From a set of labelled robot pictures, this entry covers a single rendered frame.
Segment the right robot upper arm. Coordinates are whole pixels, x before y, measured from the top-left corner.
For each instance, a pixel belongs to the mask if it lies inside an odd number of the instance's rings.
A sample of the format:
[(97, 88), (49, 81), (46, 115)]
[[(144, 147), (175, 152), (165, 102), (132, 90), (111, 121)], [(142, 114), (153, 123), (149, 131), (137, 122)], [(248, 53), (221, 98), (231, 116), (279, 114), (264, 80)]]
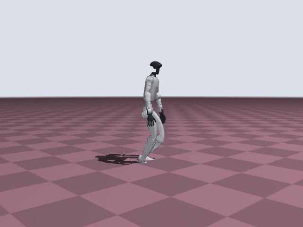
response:
[(153, 78), (152, 77), (147, 77), (146, 78), (146, 85), (145, 85), (145, 91), (144, 91), (144, 97), (146, 96), (146, 93), (149, 93), (151, 86), (153, 83)]

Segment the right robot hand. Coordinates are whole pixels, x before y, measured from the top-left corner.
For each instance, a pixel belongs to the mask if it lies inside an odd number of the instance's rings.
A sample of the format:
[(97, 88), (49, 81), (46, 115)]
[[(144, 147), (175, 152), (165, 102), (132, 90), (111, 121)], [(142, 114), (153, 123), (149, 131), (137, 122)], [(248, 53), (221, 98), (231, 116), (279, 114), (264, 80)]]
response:
[[(150, 121), (150, 125), (151, 127), (154, 126), (154, 121), (156, 122), (155, 118), (152, 116), (152, 113), (148, 114), (148, 110), (147, 110), (147, 115), (148, 115), (148, 125), (149, 125), (149, 121)], [(154, 121), (153, 121), (154, 120)]]

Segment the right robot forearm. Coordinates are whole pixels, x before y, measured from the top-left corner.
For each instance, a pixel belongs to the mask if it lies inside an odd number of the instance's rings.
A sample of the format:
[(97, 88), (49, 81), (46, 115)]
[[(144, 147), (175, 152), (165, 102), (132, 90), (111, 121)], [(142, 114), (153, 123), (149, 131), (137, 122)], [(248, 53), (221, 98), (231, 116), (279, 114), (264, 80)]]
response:
[(146, 104), (146, 109), (148, 110), (148, 114), (151, 114), (152, 113), (152, 110), (151, 110), (151, 94), (150, 93), (146, 93), (146, 96), (145, 96), (145, 104)]

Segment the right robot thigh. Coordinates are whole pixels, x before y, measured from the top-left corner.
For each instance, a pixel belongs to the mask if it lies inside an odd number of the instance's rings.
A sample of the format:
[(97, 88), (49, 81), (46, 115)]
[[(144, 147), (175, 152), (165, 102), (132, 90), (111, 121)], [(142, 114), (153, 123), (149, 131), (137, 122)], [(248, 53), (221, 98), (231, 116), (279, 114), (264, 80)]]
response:
[[(153, 116), (153, 114), (152, 114), (152, 116)], [(148, 118), (147, 110), (144, 110), (144, 111), (142, 112), (142, 117), (143, 117), (144, 120)], [(154, 121), (154, 120), (153, 120), (153, 121)], [(148, 122), (148, 121), (147, 121), (147, 122)], [(148, 125), (148, 123), (147, 123), (147, 125)], [(152, 125), (152, 124), (151, 124), (151, 125)], [(152, 138), (154, 139), (154, 143), (155, 143), (156, 138), (157, 138), (157, 125), (156, 125), (156, 122), (155, 122), (155, 121), (154, 121), (154, 126), (151, 127), (151, 125), (150, 125), (150, 121), (149, 121), (149, 125), (147, 126), (148, 129), (149, 129), (149, 132), (150, 132), (150, 134), (151, 134), (151, 136), (149, 136), (149, 137), (152, 137)], [(149, 138), (149, 137), (148, 137), (148, 138)]]

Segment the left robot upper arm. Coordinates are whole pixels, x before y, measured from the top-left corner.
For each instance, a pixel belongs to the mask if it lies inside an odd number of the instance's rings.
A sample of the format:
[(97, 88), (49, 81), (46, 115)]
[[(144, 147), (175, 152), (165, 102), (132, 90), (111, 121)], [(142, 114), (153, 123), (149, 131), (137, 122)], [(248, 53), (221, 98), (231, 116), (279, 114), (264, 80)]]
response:
[[(158, 88), (158, 91), (159, 91), (159, 88)], [(157, 91), (155, 99), (159, 99), (161, 97), (161, 95), (158, 93), (158, 91)]]

